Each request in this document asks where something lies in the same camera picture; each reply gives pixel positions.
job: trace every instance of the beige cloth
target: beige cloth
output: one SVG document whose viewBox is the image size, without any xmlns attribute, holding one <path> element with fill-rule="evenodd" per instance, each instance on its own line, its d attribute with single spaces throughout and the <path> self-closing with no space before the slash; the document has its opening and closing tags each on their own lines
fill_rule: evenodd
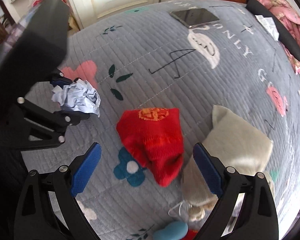
<svg viewBox="0 0 300 240">
<path fill-rule="evenodd" d="M 265 170 L 273 148 L 265 134 L 223 106 L 213 106 L 212 124 L 212 131 L 202 143 L 211 156 L 218 157 L 225 167 L 232 166 L 240 174 L 254 176 Z M 266 177 L 272 183 L 267 172 Z M 188 211 L 191 221 L 201 220 L 204 209 L 212 210 L 218 200 L 210 192 L 193 156 L 183 170 L 181 190 L 192 206 Z"/>
</svg>

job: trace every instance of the blue rubber fingertip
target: blue rubber fingertip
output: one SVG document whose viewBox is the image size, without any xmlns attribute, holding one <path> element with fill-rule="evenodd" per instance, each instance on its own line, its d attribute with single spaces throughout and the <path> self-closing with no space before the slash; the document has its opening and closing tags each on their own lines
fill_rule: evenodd
<svg viewBox="0 0 300 240">
<path fill-rule="evenodd" d="M 211 193 L 220 198 L 223 194 L 222 178 L 205 153 L 205 150 L 197 144 L 193 147 L 193 158 Z"/>
<path fill-rule="evenodd" d="M 73 197 L 83 192 L 100 158 L 101 146 L 96 143 L 96 145 L 85 154 L 85 159 L 72 177 L 70 193 Z"/>
</svg>

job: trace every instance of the orange embroidered pattern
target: orange embroidered pattern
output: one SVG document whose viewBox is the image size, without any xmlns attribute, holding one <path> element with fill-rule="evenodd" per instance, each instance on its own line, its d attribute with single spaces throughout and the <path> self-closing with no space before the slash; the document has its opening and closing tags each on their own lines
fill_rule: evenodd
<svg viewBox="0 0 300 240">
<path fill-rule="evenodd" d="M 139 111 L 139 118 L 146 121 L 160 121 L 169 115 L 167 108 L 143 108 Z"/>
</svg>

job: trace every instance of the bed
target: bed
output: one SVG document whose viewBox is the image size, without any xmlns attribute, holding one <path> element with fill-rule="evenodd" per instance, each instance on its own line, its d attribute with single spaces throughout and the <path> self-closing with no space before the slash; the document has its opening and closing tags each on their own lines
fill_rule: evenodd
<svg viewBox="0 0 300 240">
<path fill-rule="evenodd" d="M 189 8 L 207 8 L 220 22 L 188 30 L 169 15 Z M 212 129 L 213 105 L 228 107 L 273 140 L 266 170 L 274 181 L 283 237 L 300 209 L 300 77 L 282 46 L 245 5 L 175 0 L 111 16 L 69 38 L 60 69 L 67 76 L 85 76 L 97 88 L 100 117 L 68 127 L 66 142 L 59 148 L 22 155 L 29 170 L 44 173 L 71 163 L 93 142 L 101 145 L 102 158 L 77 200 L 96 214 L 89 222 L 102 240 L 151 239 L 155 230 L 174 219 L 168 211 L 182 201 L 181 175 L 166 188 L 157 185 L 148 170 L 142 171 L 145 180 L 138 187 L 114 175 L 122 148 L 115 127 L 124 110 L 179 108 L 185 165 L 194 144 Z M 285 99 L 284 112 L 266 93 L 269 86 Z M 49 111 L 58 110 L 51 89 L 47 82 L 38 83 L 26 98 Z M 51 201 L 61 217 L 53 195 Z M 185 208 L 181 207 L 182 218 Z M 189 227 L 199 229 L 205 219 Z"/>
</svg>

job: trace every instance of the white flower center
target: white flower center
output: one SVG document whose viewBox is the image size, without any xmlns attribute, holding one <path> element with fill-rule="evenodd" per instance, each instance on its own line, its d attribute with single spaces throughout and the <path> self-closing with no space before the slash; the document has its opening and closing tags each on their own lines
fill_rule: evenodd
<svg viewBox="0 0 300 240">
<path fill-rule="evenodd" d="M 127 163 L 127 172 L 130 174 L 134 174 L 139 170 L 139 166 L 138 163 L 136 163 L 135 161 L 129 161 Z"/>
</svg>

